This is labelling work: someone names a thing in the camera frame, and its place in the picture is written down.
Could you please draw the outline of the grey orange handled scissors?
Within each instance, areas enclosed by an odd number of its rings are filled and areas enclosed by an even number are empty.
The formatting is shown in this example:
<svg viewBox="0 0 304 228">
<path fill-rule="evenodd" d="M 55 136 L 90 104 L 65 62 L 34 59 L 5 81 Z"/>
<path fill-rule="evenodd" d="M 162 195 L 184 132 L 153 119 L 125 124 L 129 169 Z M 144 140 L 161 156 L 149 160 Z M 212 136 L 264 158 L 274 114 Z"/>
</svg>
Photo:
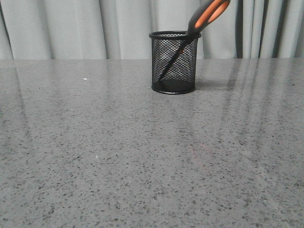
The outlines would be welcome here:
<svg viewBox="0 0 304 228">
<path fill-rule="evenodd" d="M 192 42 L 192 40 L 201 35 L 202 30 L 211 22 L 215 21 L 229 6 L 229 0 L 204 0 L 203 3 L 196 9 L 191 16 L 188 29 L 186 31 L 186 40 L 184 40 L 171 60 L 168 62 L 162 71 L 159 81 L 161 81 L 175 63 L 178 57 L 183 53 L 185 47 Z"/>
</svg>

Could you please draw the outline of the black mesh pen bucket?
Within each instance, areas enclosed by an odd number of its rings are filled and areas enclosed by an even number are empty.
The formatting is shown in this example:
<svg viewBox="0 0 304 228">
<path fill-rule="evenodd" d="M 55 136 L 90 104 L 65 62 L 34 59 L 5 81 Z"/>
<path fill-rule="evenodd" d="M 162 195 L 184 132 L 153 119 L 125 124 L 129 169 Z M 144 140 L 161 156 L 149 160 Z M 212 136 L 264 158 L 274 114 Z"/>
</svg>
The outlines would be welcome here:
<svg viewBox="0 0 304 228">
<path fill-rule="evenodd" d="M 157 31 L 149 37 L 152 40 L 152 90 L 172 95 L 193 92 L 201 34 Z"/>
</svg>

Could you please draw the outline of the white pleated curtain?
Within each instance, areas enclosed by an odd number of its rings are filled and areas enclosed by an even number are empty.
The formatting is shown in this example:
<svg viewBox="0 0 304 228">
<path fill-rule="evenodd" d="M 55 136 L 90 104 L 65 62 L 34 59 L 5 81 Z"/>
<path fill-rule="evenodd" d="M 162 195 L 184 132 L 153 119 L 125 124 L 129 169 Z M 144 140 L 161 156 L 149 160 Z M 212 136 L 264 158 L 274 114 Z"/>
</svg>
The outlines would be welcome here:
<svg viewBox="0 0 304 228">
<path fill-rule="evenodd" d="M 200 0 L 3 0 L 1 59 L 146 59 L 149 33 L 186 30 Z M 198 58 L 303 57 L 301 0 L 233 0 Z"/>
</svg>

